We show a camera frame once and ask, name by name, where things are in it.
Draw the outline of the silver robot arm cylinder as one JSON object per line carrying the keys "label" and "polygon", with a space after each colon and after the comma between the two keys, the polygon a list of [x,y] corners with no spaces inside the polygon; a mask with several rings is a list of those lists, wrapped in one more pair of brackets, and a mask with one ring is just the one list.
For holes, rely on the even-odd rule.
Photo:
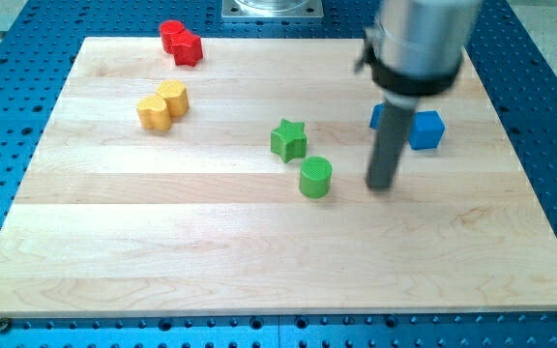
{"label": "silver robot arm cylinder", "polygon": [[454,84],[482,0],[383,0],[355,70],[394,94],[421,98]]}

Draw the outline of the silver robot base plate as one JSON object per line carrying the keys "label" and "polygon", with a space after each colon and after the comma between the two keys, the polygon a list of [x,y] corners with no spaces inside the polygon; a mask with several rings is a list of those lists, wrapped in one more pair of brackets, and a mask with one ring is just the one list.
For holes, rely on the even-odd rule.
{"label": "silver robot base plate", "polygon": [[221,17],[249,18],[321,18],[322,0],[222,0]]}

